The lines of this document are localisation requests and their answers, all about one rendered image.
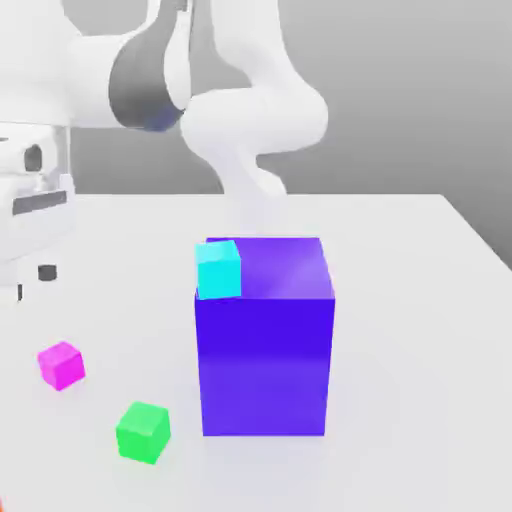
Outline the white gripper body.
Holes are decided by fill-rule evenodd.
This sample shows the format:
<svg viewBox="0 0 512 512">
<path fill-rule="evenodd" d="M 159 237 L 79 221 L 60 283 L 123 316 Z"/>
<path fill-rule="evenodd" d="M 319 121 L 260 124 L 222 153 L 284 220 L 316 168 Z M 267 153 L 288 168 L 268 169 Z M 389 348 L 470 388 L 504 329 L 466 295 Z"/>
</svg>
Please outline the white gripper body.
<svg viewBox="0 0 512 512">
<path fill-rule="evenodd" d="M 53 190 L 19 192 L 0 178 L 0 264 L 52 245 L 73 227 L 75 186 L 70 173 Z"/>
</svg>

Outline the small magenta cube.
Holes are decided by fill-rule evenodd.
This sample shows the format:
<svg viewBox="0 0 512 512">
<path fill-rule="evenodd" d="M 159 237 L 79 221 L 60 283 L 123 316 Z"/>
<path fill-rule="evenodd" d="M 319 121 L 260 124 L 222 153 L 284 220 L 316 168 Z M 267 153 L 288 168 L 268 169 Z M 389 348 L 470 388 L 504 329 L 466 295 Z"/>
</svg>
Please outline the small magenta cube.
<svg viewBox="0 0 512 512">
<path fill-rule="evenodd" d="M 59 342 L 37 355 L 43 380 L 62 391 L 85 377 L 81 352 L 68 342 Z"/>
</svg>

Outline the small cyan cube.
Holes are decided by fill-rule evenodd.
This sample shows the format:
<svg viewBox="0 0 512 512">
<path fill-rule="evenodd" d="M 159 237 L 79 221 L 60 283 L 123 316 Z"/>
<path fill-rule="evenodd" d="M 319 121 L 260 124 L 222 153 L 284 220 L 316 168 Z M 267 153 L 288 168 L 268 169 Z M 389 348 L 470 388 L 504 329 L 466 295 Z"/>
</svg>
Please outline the small cyan cube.
<svg viewBox="0 0 512 512">
<path fill-rule="evenodd" d="M 234 240 L 196 244 L 194 256 L 200 300 L 241 296 L 241 257 Z"/>
</svg>

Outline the small green cube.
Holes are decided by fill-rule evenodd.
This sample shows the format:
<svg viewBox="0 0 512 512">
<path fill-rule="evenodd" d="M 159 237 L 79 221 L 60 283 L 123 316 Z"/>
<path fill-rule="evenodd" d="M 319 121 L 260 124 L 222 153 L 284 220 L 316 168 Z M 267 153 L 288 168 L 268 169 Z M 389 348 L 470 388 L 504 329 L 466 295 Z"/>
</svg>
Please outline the small green cube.
<svg viewBox="0 0 512 512">
<path fill-rule="evenodd" d="M 171 438 L 166 408 L 133 402 L 115 429 L 119 455 L 154 465 Z"/>
</svg>

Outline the large purple box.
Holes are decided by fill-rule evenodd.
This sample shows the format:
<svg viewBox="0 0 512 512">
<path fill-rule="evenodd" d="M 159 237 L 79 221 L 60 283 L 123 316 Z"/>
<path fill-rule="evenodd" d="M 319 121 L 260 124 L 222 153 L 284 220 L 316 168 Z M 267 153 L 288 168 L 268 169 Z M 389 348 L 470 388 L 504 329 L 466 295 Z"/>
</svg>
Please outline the large purple box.
<svg viewBox="0 0 512 512">
<path fill-rule="evenodd" d="M 194 300 L 206 436 L 321 436 L 335 292 L 317 237 L 235 240 L 241 294 Z"/>
</svg>

